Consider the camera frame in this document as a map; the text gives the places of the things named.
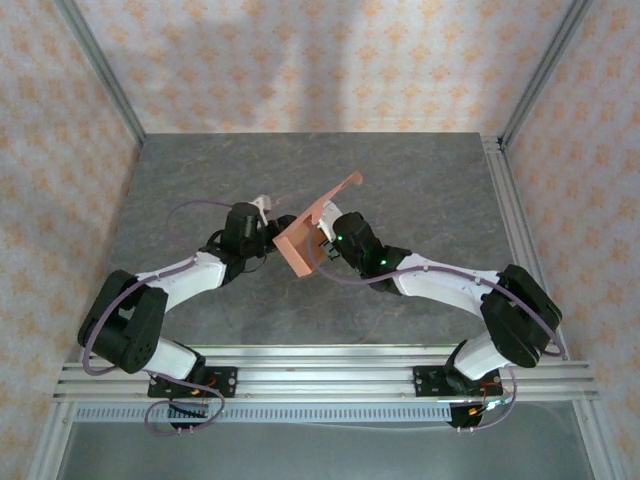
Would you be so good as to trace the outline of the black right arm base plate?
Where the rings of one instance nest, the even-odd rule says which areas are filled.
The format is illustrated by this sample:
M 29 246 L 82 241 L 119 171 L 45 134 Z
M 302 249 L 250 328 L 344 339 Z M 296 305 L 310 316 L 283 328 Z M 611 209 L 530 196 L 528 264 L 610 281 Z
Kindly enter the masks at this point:
M 479 398 L 484 394 L 500 396 L 502 383 L 494 383 L 497 370 L 490 371 L 480 380 L 470 380 L 453 367 L 415 366 L 412 370 L 417 397 Z

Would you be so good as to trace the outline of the narrow aluminium rail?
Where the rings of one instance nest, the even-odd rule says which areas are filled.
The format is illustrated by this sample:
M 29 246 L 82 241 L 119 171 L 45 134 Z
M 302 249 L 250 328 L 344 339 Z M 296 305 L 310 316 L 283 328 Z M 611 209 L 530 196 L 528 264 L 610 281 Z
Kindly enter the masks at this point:
M 232 364 L 239 364 L 240 358 L 266 363 L 272 362 L 303 362 L 329 361 L 330 359 L 355 359 L 377 361 L 399 358 L 408 360 L 410 364 L 433 361 L 441 364 L 453 352 L 454 345 L 424 346 L 424 345 L 275 345 L 275 346 L 218 346 L 196 345 L 192 349 L 214 362 L 222 359 Z

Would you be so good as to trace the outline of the grey metal panel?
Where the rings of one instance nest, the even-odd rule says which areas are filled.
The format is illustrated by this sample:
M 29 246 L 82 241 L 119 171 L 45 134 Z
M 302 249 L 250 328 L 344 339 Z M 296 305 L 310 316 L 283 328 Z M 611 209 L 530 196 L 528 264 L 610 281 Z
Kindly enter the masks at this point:
M 77 424 L 56 480 L 594 480 L 579 438 L 510 418 L 473 435 L 295 424 L 220 424 L 158 438 L 136 424 Z

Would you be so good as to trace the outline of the wide aluminium mounting rail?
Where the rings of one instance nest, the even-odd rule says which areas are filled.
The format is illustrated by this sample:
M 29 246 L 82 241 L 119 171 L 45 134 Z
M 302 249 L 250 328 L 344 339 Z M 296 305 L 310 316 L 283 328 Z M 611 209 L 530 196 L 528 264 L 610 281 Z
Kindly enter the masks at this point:
M 383 401 L 417 398 L 413 367 L 405 365 L 254 366 L 238 368 L 235 400 L 255 401 Z M 494 383 L 524 401 L 597 399 L 592 369 L 584 363 L 546 364 L 535 369 L 499 370 Z M 475 402 L 496 398 L 422 397 L 440 402 Z

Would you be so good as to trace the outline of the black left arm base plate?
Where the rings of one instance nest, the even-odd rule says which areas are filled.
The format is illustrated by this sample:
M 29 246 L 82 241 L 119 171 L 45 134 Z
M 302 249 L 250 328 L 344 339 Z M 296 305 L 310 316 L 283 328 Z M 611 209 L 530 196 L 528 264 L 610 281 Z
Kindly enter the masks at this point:
M 166 379 L 151 378 L 147 396 L 157 399 L 192 399 L 209 397 L 210 393 L 202 389 L 206 386 L 217 390 L 225 398 L 234 398 L 238 369 L 232 366 L 214 367 L 203 365 L 196 368 L 185 382 L 197 384 L 197 387 L 176 384 Z

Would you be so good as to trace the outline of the aluminium frame post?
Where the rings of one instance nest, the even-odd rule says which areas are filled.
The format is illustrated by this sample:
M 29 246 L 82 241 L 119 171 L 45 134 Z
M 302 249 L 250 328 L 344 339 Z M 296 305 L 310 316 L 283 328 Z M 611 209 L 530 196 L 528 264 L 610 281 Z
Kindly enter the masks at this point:
M 551 38 L 540 61 L 511 113 L 503 132 L 497 137 L 502 152 L 514 143 L 547 81 L 554 73 L 573 36 L 581 26 L 594 0 L 572 0 L 567 12 Z
M 77 410 L 76 402 L 55 402 L 38 442 L 27 480 L 56 480 Z
M 146 131 L 76 0 L 53 0 L 138 147 Z
M 573 408 L 594 479 L 626 480 L 603 402 L 574 400 Z

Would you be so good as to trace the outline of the aluminium side rail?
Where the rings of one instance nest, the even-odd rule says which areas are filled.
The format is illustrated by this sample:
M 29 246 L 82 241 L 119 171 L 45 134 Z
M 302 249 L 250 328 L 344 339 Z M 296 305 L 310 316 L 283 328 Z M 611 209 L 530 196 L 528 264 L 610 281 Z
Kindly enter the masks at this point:
M 514 176 L 506 154 L 501 150 L 499 138 L 481 136 L 494 190 L 514 261 L 525 268 L 549 295 L 545 275 L 528 227 L 523 204 L 518 195 Z

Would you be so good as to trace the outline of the orange cardboard paper box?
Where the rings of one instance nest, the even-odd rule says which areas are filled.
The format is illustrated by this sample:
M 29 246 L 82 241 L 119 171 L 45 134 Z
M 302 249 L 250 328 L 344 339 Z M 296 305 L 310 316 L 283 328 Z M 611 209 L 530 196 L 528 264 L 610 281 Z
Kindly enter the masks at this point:
M 325 236 L 316 226 L 321 216 L 323 205 L 350 184 L 359 185 L 363 181 L 362 175 L 354 171 L 336 187 L 315 200 L 297 219 L 273 240 L 277 250 L 283 256 L 293 272 L 298 277 L 310 275 L 317 269 L 325 258 L 319 244 Z M 334 221 L 342 216 L 342 212 L 335 205 Z

